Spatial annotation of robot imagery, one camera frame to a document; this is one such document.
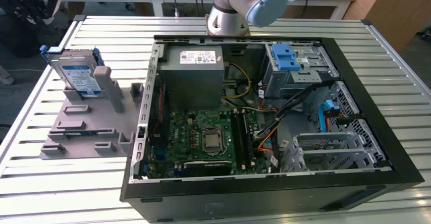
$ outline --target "blue cable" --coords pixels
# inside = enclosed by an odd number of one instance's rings
[[[334,105],[334,102],[330,99],[321,103],[318,112],[319,112],[319,124],[321,124],[322,132],[327,132],[326,124],[325,124],[325,107],[327,107],[330,110],[339,110],[339,106]]]

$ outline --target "slotted aluminum surface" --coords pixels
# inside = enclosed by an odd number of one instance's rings
[[[121,86],[146,83],[155,34],[206,34],[203,18],[95,17],[74,22],[62,44],[97,46]],[[430,223],[431,105],[429,89],[373,27],[359,21],[279,20],[254,36],[333,37],[426,182],[350,211],[225,219],[241,223]],[[146,223],[119,201],[125,157],[41,160],[61,110],[65,83],[49,68],[0,146],[0,223]]]

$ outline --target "motherboard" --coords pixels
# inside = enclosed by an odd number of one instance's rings
[[[266,173],[266,159],[255,157],[253,152],[253,133],[257,130],[254,111],[171,112],[169,146],[165,149],[166,163],[171,166],[161,174],[171,178],[183,177],[190,175],[187,169],[193,169],[197,176],[202,172],[215,175]]]

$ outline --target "power supply label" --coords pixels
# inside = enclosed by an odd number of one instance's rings
[[[97,79],[91,76],[93,70],[86,65],[63,66],[63,72],[75,87],[83,94],[99,94],[101,87]]]
[[[215,64],[217,51],[182,51],[181,64]]]

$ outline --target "blue drive bay latch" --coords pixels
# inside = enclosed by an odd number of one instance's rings
[[[279,70],[299,70],[302,66],[297,63],[295,52],[289,44],[273,44],[273,53],[278,62]]]

